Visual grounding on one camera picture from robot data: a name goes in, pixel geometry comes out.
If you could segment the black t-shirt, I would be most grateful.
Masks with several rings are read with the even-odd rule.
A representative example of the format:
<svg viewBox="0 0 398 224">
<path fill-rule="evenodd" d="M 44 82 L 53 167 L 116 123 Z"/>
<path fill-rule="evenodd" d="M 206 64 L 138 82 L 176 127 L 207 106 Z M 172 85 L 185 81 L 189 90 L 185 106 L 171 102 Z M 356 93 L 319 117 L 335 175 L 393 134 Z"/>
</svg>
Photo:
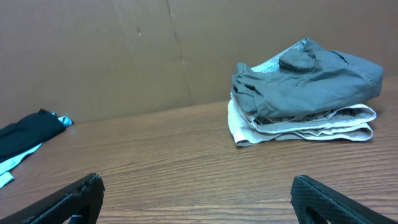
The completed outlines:
<svg viewBox="0 0 398 224">
<path fill-rule="evenodd" d="M 1 128 L 1 162 L 52 139 L 65 129 L 56 116 L 43 109 Z"/>
</svg>

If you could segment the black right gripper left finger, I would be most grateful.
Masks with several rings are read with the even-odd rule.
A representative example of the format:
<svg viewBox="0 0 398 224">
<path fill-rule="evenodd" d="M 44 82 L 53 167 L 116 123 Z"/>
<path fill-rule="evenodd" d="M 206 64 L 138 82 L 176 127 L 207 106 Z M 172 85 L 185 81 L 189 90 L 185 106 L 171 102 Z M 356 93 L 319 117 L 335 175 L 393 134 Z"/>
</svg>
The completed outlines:
<svg viewBox="0 0 398 224">
<path fill-rule="evenodd" d="M 95 173 L 3 219 L 3 224 L 95 224 L 103 204 L 105 187 Z"/>
</svg>

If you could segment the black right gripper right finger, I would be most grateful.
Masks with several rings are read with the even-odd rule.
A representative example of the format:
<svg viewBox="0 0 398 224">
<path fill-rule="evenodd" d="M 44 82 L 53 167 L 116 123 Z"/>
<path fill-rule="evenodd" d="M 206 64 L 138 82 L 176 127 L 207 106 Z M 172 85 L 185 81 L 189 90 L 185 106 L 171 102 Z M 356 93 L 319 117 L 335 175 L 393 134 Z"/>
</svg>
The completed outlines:
<svg viewBox="0 0 398 224">
<path fill-rule="evenodd" d="M 397 224 L 307 175 L 294 178 L 290 194 L 300 224 Z"/>
</svg>

